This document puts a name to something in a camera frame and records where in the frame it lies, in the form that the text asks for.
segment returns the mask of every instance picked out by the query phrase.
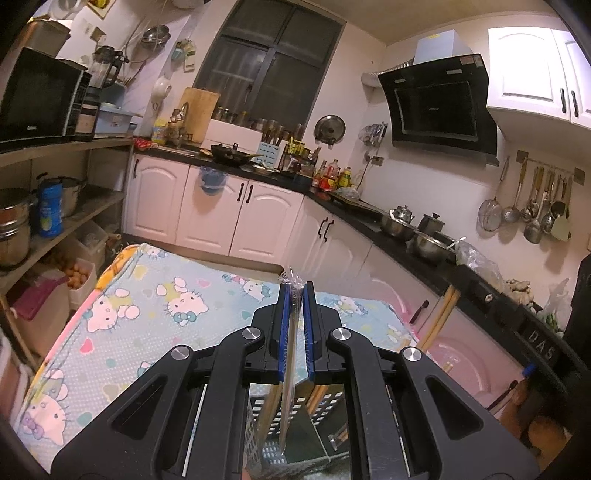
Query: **microwave oven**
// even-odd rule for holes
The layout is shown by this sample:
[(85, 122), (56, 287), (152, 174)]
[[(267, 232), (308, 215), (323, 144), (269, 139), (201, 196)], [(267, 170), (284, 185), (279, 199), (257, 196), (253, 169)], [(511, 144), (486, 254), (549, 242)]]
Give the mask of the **microwave oven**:
[(90, 74), (30, 48), (0, 68), (0, 151), (67, 142), (76, 132)]

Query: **wooden shelf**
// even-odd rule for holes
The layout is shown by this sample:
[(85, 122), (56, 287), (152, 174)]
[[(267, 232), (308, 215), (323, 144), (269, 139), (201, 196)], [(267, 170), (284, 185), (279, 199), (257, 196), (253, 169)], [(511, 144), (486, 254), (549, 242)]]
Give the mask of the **wooden shelf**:
[(32, 158), (46, 157), (60, 153), (95, 150), (97, 148), (125, 147), (133, 145), (133, 138), (101, 138), (92, 142), (69, 142), (53, 145), (41, 145), (39, 147), (21, 148), (10, 152), (0, 153), (0, 168), (13, 163), (31, 160)]
[(125, 197), (123, 192), (113, 192), (93, 185), (88, 185), (82, 190), (81, 195), (76, 213), (62, 220), (64, 231), (60, 235), (55, 238), (43, 238), (34, 235), (31, 237), (31, 249), (28, 258), (14, 270), (0, 271), (0, 295), (6, 295), (7, 291), (27, 270), (78, 227)]

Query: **spatula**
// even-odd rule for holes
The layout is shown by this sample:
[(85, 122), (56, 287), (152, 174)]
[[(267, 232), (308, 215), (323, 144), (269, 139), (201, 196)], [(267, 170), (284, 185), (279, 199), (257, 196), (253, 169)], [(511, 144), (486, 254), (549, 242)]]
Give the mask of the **spatula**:
[(569, 209), (570, 204), (570, 196), (573, 191), (573, 178), (569, 178), (569, 183), (566, 187), (566, 196), (564, 198), (564, 204), (566, 208), (564, 209), (564, 213), (559, 216), (555, 221), (554, 225), (552, 226), (551, 234), (553, 237), (557, 238), (561, 242), (566, 242), (569, 239), (570, 233), (570, 224), (569, 219), (567, 218), (566, 212)]

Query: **bed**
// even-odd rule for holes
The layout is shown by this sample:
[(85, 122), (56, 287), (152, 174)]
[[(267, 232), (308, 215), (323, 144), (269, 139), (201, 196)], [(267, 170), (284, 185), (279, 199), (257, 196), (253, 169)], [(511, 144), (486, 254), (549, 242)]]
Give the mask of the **bed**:
[[(217, 345), (277, 301), (279, 283), (214, 270), (149, 244), (128, 247), (99, 279), (55, 342), (25, 396), (18, 437), (47, 471), (57, 452), (123, 390), (180, 343)], [(398, 351), (415, 339), (381, 301), (317, 293), (342, 323)], [(306, 376), (303, 325), (297, 381)], [(251, 394), (266, 386), (253, 385)]]

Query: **wooden cutting board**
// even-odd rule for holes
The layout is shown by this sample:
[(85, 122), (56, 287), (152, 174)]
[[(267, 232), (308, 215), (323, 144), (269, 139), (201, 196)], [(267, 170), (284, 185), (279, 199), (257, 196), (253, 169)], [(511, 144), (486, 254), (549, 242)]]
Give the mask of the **wooden cutting board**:
[(181, 101), (178, 103), (178, 108), (180, 109), (185, 102), (189, 104), (189, 114), (185, 120), (185, 128), (187, 133), (193, 136), (192, 142), (201, 143), (205, 139), (207, 126), (219, 98), (219, 93), (192, 87), (185, 88)]

